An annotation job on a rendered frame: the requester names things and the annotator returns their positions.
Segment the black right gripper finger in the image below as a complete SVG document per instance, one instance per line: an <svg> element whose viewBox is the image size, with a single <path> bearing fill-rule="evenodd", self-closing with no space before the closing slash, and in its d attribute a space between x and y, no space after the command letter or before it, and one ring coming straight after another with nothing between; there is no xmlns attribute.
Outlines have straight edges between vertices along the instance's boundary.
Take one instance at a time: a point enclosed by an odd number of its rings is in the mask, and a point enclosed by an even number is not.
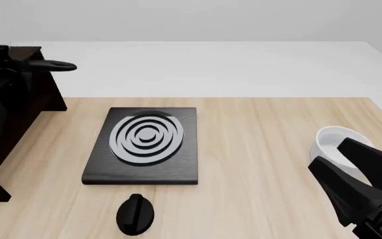
<svg viewBox="0 0 382 239"><path fill-rule="evenodd" d="M353 178L323 157L308 166L329 198L342 226L375 218L382 210L382 191Z"/></svg>
<svg viewBox="0 0 382 239"><path fill-rule="evenodd" d="M365 175L372 187L382 190L382 151L348 137L339 144L338 151Z"/></svg>

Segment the white bowl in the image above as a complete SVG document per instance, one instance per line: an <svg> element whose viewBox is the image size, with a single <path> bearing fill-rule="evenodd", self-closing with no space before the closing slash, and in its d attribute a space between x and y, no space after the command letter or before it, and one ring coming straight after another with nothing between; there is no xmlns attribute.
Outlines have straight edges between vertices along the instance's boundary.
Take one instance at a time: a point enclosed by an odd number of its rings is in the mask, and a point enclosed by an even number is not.
<svg viewBox="0 0 382 239"><path fill-rule="evenodd" d="M368 138L352 129L340 126L323 127L319 129L315 135L314 143L310 151L310 161L321 156L348 175L370 185L365 175L337 149L340 143L347 137L374 147L374 144Z"/></svg>

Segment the flat black stove plate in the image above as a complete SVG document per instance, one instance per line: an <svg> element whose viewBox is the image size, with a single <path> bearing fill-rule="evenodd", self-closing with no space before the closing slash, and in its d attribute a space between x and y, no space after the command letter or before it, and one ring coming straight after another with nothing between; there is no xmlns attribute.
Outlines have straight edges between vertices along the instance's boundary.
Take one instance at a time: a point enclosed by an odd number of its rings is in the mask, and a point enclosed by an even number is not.
<svg viewBox="0 0 382 239"><path fill-rule="evenodd" d="M82 174L84 185L197 185L195 107L112 107Z"/></svg>

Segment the round black stove knob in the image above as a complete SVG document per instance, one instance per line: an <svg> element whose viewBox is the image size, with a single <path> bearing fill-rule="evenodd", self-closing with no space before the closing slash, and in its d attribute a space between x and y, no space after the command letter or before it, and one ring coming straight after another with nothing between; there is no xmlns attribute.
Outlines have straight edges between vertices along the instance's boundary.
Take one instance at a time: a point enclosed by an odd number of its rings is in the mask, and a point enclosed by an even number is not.
<svg viewBox="0 0 382 239"><path fill-rule="evenodd" d="M118 208L116 223L122 233L137 236L151 227L154 218L152 203L140 194L132 194Z"/></svg>

